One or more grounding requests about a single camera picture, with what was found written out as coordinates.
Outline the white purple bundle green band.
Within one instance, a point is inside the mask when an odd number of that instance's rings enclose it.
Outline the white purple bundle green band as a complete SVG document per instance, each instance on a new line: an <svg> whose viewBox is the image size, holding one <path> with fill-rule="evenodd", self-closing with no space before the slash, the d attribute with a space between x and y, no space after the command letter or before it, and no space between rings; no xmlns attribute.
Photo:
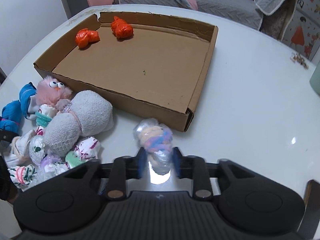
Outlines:
<svg viewBox="0 0 320 240"><path fill-rule="evenodd" d="M92 159L98 159L100 148L100 142L95 137L86 137L79 140L65 156L68 168L75 168Z"/></svg>

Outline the clear bag pastel yarn bundle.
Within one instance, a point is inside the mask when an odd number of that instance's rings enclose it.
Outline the clear bag pastel yarn bundle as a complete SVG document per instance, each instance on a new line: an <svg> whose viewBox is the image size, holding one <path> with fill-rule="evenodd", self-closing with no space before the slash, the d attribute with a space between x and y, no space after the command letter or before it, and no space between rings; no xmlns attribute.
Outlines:
<svg viewBox="0 0 320 240"><path fill-rule="evenodd" d="M144 148L148 162L156 174L169 173L172 163L171 129L156 119L144 119L133 130L137 144Z"/></svg>

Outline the large white knit sock roll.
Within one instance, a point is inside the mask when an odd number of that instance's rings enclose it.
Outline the large white knit sock roll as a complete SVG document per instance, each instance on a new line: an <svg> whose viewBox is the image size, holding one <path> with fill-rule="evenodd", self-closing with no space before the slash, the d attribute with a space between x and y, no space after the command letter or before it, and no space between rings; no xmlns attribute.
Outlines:
<svg viewBox="0 0 320 240"><path fill-rule="evenodd" d="M112 127L112 104L94 91L83 90L47 125L43 142L64 157L80 137L91 137Z"/></svg>

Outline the clear bag purple bundle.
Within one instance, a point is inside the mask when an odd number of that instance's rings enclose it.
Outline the clear bag purple bundle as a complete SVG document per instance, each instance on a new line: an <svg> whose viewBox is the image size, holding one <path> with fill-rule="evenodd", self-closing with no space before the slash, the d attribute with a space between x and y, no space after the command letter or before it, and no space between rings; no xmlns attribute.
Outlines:
<svg viewBox="0 0 320 240"><path fill-rule="evenodd" d="M39 178L46 181L68 170L68 165L59 156L47 155L42 159L37 172Z"/></svg>

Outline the white bundle teal band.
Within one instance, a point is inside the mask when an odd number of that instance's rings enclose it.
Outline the white bundle teal band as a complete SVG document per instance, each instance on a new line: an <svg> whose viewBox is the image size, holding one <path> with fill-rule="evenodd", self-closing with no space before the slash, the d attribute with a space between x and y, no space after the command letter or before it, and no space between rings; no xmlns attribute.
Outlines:
<svg viewBox="0 0 320 240"><path fill-rule="evenodd" d="M53 117L55 117L58 113L58 110L48 104L42 104L39 107L38 112L36 112L36 124L37 126L41 126L46 128L47 125L52 121Z"/></svg>

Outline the white bundle pink band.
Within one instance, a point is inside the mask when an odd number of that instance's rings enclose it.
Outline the white bundle pink band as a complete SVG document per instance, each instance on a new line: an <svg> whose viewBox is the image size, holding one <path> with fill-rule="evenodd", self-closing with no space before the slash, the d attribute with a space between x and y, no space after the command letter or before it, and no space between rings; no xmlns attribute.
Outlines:
<svg viewBox="0 0 320 240"><path fill-rule="evenodd" d="M34 186L37 182L37 170L32 164L27 166L13 166L8 168L8 171L13 184L21 190L26 190L30 186Z"/></svg>

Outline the pink fluffy chick toy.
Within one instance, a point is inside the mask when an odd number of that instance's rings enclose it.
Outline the pink fluffy chick toy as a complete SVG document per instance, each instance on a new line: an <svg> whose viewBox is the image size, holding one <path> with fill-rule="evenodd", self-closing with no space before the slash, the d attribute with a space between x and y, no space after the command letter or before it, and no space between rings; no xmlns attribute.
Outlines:
<svg viewBox="0 0 320 240"><path fill-rule="evenodd" d="M45 77L36 87L35 100L38 106L56 106L61 100L70 100L72 90L64 83L51 76Z"/></svg>

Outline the blue sock roll pink band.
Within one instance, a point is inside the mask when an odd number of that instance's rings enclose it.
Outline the blue sock roll pink band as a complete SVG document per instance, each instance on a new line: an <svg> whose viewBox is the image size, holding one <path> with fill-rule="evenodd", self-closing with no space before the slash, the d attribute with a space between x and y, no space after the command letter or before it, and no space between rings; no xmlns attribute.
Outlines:
<svg viewBox="0 0 320 240"><path fill-rule="evenodd" d="M2 109L0 129L18 133L20 127L20 120L22 118L20 101L12 101Z"/></svg>

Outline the orange plastic bundle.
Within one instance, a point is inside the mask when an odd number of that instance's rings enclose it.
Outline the orange plastic bundle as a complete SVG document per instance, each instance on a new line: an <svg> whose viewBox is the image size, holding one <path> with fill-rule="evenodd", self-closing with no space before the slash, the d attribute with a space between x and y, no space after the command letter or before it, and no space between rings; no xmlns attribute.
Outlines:
<svg viewBox="0 0 320 240"><path fill-rule="evenodd" d="M133 27L118 16L114 16L113 22L111 23L111 30L118 40L132 38L134 35Z"/></svg>
<svg viewBox="0 0 320 240"><path fill-rule="evenodd" d="M85 49L89 44L99 42L99 33L87 28L81 29L75 36L75 42L80 49Z"/></svg>

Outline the shallow cardboard box tray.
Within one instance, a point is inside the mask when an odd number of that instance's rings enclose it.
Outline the shallow cardboard box tray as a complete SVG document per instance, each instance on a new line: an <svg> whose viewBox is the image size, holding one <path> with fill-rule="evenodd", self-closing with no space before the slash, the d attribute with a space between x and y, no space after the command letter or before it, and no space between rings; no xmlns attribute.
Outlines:
<svg viewBox="0 0 320 240"><path fill-rule="evenodd" d="M114 16L133 27L132 38L114 36ZM97 31L100 41L80 49L75 36L85 28ZM218 31L215 25L176 16L90 14L53 43L34 67L75 92L93 90L117 109L185 132L194 118Z"/></svg>

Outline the pale green cup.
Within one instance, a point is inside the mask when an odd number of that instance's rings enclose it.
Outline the pale green cup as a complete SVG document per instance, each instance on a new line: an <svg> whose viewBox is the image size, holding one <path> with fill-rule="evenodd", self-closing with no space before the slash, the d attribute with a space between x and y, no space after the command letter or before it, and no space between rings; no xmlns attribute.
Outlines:
<svg viewBox="0 0 320 240"><path fill-rule="evenodd" d="M317 65L310 78L310 86L318 95L320 95L320 63Z"/></svg>

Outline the decorated white cabinet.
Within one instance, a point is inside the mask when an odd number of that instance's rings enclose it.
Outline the decorated white cabinet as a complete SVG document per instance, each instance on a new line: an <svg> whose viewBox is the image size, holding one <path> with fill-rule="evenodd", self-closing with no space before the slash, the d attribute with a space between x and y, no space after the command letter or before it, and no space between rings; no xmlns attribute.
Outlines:
<svg viewBox="0 0 320 240"><path fill-rule="evenodd" d="M297 0L283 43L313 60L319 49L319 0Z"/></svg>

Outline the grey quilted sofa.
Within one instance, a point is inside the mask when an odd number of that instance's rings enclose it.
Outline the grey quilted sofa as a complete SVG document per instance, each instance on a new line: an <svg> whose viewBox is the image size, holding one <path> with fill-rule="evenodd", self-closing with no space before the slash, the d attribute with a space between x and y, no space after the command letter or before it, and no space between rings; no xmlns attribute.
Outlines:
<svg viewBox="0 0 320 240"><path fill-rule="evenodd" d="M117 4L180 7L176 0L114 0ZM293 18L296 0L196 0L198 10L243 24L281 41Z"/></svg>

